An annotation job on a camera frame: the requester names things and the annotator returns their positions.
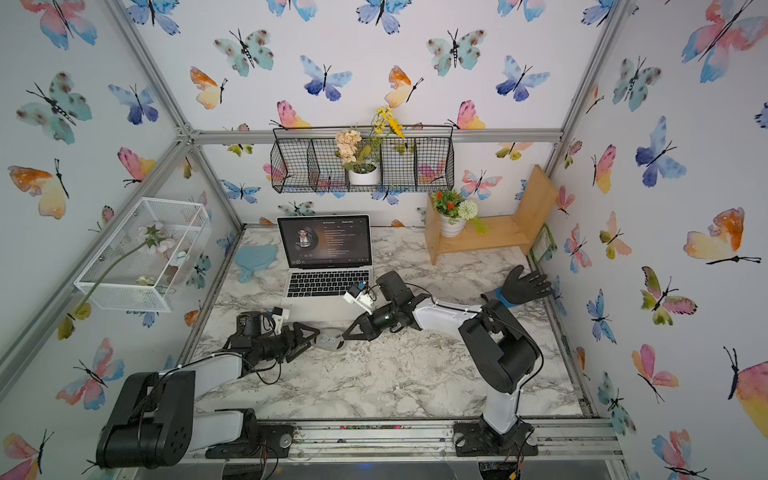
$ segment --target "black wire basket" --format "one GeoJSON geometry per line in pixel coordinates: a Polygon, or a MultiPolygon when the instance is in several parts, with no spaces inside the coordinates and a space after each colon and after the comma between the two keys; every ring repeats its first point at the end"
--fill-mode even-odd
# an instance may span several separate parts
{"type": "MultiPolygon", "coordinates": [[[[390,134],[379,146],[377,185],[350,185],[336,154],[336,133],[347,127],[275,128],[270,155],[272,188],[279,194],[302,192],[436,192],[453,188],[453,127],[404,125],[400,138],[390,134]],[[429,134],[423,133],[427,127],[429,134]]],[[[367,137],[369,127],[356,128],[367,137]]],[[[358,144],[358,152],[365,141],[358,144]]]]}

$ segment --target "white marble countertop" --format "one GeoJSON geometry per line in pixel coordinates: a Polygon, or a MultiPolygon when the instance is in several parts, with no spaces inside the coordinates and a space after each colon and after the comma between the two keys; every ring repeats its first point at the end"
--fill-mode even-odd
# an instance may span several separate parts
{"type": "MultiPolygon", "coordinates": [[[[500,286],[515,265],[528,265],[515,247],[441,255],[432,266],[424,229],[416,227],[375,227],[372,241],[376,276],[396,270],[404,281],[456,303],[483,303],[481,293],[500,286]]],[[[240,268],[230,266],[195,359],[224,345],[239,312],[279,306],[288,265],[277,228],[248,229],[240,245],[266,244],[278,246],[277,259],[249,283],[239,283],[240,268]]],[[[511,311],[545,357],[543,370],[521,396],[519,413],[580,415],[543,303],[511,311]]],[[[272,382],[276,375],[277,368],[262,377],[272,382]]],[[[475,416],[482,414],[487,388],[460,340],[405,328],[385,331],[372,342],[347,342],[339,352],[310,348],[282,365],[276,384],[265,385],[249,375],[207,393],[195,406],[198,412],[253,408],[262,419],[475,416]]]]}

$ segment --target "laptop screen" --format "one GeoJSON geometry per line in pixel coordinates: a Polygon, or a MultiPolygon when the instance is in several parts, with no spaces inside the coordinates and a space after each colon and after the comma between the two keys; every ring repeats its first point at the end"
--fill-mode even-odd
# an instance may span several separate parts
{"type": "Polygon", "coordinates": [[[371,265],[367,215],[277,219],[291,268],[371,265]]]}

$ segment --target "laptop keyboard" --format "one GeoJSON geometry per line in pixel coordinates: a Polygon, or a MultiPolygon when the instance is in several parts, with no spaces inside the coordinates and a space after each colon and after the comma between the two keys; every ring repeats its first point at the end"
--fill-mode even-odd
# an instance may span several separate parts
{"type": "Polygon", "coordinates": [[[339,296],[361,282],[368,282],[367,270],[292,273],[288,296],[339,296]]]}

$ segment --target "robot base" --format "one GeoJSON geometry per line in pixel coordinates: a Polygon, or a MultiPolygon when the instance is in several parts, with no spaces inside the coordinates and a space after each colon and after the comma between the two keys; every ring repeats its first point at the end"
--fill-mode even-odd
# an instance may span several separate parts
{"type": "Polygon", "coordinates": [[[525,442],[533,427],[518,419],[518,422],[504,435],[499,435],[483,419],[479,422],[457,422],[453,425],[457,457],[506,456],[511,461],[518,452],[525,457],[538,455],[538,447],[525,442]]]}
{"type": "Polygon", "coordinates": [[[220,443],[205,452],[205,458],[251,458],[268,447],[267,458],[288,458],[295,427],[288,424],[257,422],[253,409],[222,409],[217,412],[236,410],[242,412],[243,431],[234,442],[220,443]]]}

